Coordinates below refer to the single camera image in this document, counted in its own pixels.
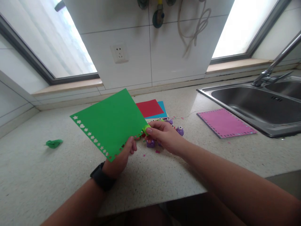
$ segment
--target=green paper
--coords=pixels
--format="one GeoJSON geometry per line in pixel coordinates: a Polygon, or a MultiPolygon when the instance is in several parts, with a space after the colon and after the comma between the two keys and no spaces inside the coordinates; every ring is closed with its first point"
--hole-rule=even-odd
{"type": "Polygon", "coordinates": [[[55,149],[57,148],[63,141],[62,140],[49,140],[46,142],[46,146],[48,146],[49,148],[55,149]]]}
{"type": "Polygon", "coordinates": [[[110,162],[128,138],[141,136],[147,125],[126,89],[70,117],[110,162]]]}

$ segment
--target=watch strap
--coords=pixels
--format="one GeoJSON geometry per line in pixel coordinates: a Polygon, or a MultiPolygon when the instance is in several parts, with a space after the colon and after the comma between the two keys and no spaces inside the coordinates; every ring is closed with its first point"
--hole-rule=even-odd
{"type": "Polygon", "coordinates": [[[104,162],[99,164],[95,170],[90,174],[90,177],[93,178],[96,184],[101,187],[105,192],[109,191],[114,183],[115,179],[108,177],[103,171],[102,168],[104,166],[104,162]]]}

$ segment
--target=chrome faucet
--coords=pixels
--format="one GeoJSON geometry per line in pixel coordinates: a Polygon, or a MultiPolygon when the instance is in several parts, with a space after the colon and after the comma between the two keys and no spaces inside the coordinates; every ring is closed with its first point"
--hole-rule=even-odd
{"type": "Polygon", "coordinates": [[[263,71],[258,78],[255,79],[255,81],[251,84],[252,86],[260,87],[262,83],[275,83],[276,81],[288,76],[289,72],[282,76],[274,76],[271,77],[273,69],[301,42],[301,32],[295,37],[294,40],[292,40],[289,45],[276,57],[274,62],[269,66],[268,69],[263,71]]]}

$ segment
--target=human hand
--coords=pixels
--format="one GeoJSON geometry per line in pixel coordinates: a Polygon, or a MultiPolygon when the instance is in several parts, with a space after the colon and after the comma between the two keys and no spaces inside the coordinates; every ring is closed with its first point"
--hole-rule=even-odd
{"type": "Polygon", "coordinates": [[[150,143],[151,139],[157,140],[171,154],[179,156],[188,144],[168,122],[152,121],[149,123],[152,128],[147,128],[149,136],[145,140],[150,143]]]}
{"type": "Polygon", "coordinates": [[[110,178],[117,179],[126,167],[129,154],[134,154],[134,151],[137,151],[136,141],[134,140],[134,137],[129,137],[122,152],[114,159],[114,161],[110,162],[108,159],[105,161],[102,169],[103,173],[110,178]]]}

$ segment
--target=speckled countertop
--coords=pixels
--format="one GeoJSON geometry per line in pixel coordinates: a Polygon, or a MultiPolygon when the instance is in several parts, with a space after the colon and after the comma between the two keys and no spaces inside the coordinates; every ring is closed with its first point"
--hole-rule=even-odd
{"type": "MultiPolygon", "coordinates": [[[[221,108],[196,89],[249,79],[191,86],[133,97],[164,101],[184,137],[252,172],[269,177],[301,169],[301,135],[271,139],[261,133],[219,139],[197,112],[221,108]]],[[[105,157],[69,118],[91,104],[38,113],[0,140],[0,225],[37,225],[87,179],[105,157]],[[47,140],[62,139],[57,149],[47,140]]],[[[160,147],[138,142],[127,168],[103,205],[100,216],[205,192],[189,166],[160,147]]]]}

